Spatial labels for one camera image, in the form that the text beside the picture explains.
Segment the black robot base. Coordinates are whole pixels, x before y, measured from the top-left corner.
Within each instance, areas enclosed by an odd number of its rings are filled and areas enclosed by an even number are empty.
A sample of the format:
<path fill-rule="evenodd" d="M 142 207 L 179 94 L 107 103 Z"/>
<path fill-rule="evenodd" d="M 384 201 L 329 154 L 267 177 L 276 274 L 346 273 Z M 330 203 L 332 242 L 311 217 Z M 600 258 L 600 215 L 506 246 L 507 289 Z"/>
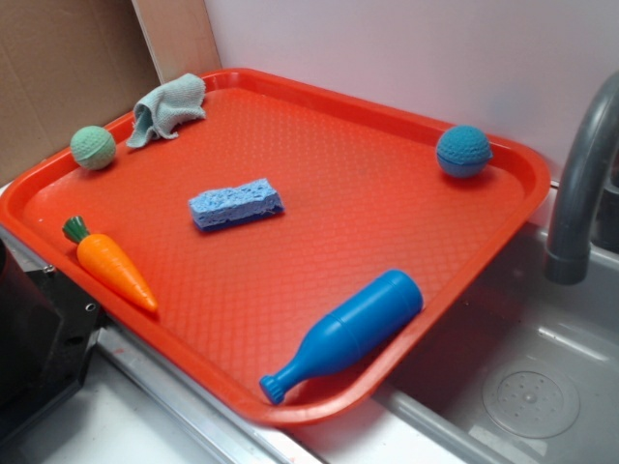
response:
<path fill-rule="evenodd" d="M 1 245 L 1 442 L 78 392 L 101 306 L 54 268 L 25 271 Z"/>

